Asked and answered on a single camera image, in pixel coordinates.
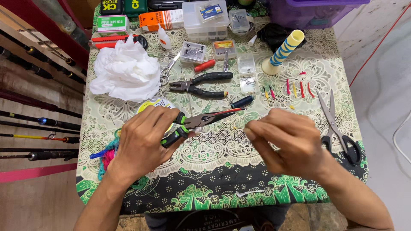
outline green box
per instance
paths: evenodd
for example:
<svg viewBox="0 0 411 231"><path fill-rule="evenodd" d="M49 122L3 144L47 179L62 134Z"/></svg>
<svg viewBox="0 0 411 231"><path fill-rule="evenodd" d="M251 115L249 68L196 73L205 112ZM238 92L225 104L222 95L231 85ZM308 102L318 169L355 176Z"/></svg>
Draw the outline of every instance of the green box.
<svg viewBox="0 0 411 231"><path fill-rule="evenodd" d="M130 22L126 15L99 16L97 27L97 32L102 37L128 35Z"/></svg>
<svg viewBox="0 0 411 231"><path fill-rule="evenodd" d="M124 0L124 14L129 18L136 18L147 12L147 0Z"/></svg>

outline tissue paper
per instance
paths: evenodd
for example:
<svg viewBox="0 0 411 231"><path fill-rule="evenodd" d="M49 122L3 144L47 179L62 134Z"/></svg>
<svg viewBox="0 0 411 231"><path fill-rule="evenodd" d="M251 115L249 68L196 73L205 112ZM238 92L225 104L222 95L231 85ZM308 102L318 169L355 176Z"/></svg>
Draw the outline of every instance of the tissue paper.
<svg viewBox="0 0 411 231"><path fill-rule="evenodd" d="M152 98L160 89L160 65L149 57L133 38L117 41L115 48L102 48L94 62L97 78L90 83L93 94L140 103Z"/></svg>

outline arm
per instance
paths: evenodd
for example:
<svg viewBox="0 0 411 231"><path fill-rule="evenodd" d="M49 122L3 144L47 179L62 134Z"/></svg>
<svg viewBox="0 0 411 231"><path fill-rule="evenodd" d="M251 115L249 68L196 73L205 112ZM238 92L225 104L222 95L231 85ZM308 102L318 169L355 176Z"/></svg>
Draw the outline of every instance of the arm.
<svg viewBox="0 0 411 231"><path fill-rule="evenodd" d="M116 230L127 188L169 160L184 141L181 138L167 149L160 145L179 112L178 109L148 106L124 124L117 155L107 167L74 230Z"/></svg>
<svg viewBox="0 0 411 231"><path fill-rule="evenodd" d="M347 219L374 229L394 229L381 199L321 148L320 132L308 117L272 109L261 120L250 121L244 132L271 172L315 180ZM275 152L268 142L281 150Z"/></svg>

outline table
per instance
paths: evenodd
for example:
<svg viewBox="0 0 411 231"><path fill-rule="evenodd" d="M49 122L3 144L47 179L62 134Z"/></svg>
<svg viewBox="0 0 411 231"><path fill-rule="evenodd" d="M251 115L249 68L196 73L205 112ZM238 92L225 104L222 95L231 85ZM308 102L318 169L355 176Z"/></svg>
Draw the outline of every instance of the table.
<svg viewBox="0 0 411 231"><path fill-rule="evenodd" d="M268 11L257 2L250 13L256 17L255 31L244 37L229 32L228 39L235 39L237 53L254 54L261 89L258 94L253 95L253 103L246 111L204 127L200 136L186 140L168 162L131 185L123 199L121 214L329 202L327 193L315 181L268 172L261 157L242 131L248 121L265 116L270 108L282 108L310 117L315 121L321 135L328 132L328 122L318 98L312 98L308 92L305 93L305 98L301 98L299 87L297 99L293 94L287 95L287 78L297 86L300 81L305 86L309 82L311 91L316 95L316 90L319 90L327 101L330 90L334 90L337 126L342 134L349 135L358 142L362 161L358 166L350 165L341 154L342 146L336 136L332 139L332 155L350 173L363 182L367 181L367 158L334 30L306 30L307 43L291 53L279 74L267 76L261 70L261 63L264 58L272 55L272 52L259 39L253 47L249 47L247 42L269 22ZM95 10L95 16L97 15L99 6ZM138 19L131 19L131 29L137 29L138 24ZM151 57L157 57L162 66L173 59L187 37L183 28L167 32L173 46L170 51L159 45L156 32L143 34L149 43L147 53ZM204 44L207 45L211 59L214 55L211 42ZM98 52L97 49L90 50L80 134L76 187L84 203L87 203L99 184L99 162L97 159L89 159L90 154L103 150L105 145L113 140L114 131L134 115L138 105L111 98L107 94L93 95L90 92L89 84L96 77L94 61ZM240 92L236 59L229 60L229 68L229 71L234 73L231 82L206 83L199 86L209 91L228 91L227 99L200 99L187 93L170 92L168 86L162 86L157 95L171 100L186 115L226 110L231 101L245 97ZM207 72L222 69L223 60L218 60ZM193 66L178 62L170 73L170 82L184 80L185 76L189 79L193 75ZM262 86L271 86L276 100L267 100ZM294 106L295 110L290 109L290 105ZM238 197L236 192L251 193Z"/></svg>

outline red thread spool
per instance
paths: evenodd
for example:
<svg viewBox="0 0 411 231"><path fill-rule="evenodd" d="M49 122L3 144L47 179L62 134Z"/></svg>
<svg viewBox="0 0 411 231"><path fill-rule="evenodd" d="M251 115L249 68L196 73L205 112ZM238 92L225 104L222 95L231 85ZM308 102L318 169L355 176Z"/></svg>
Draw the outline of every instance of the red thread spool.
<svg viewBox="0 0 411 231"><path fill-rule="evenodd" d="M207 69L207 68L209 68L209 67L212 67L212 66L214 66L214 65L215 65L215 60L214 60L214 59L208 60L207 62L196 66L196 67L194 68L194 71L195 71L195 72L200 72L200 71L202 71L202 70L204 70L204 69Z"/></svg>

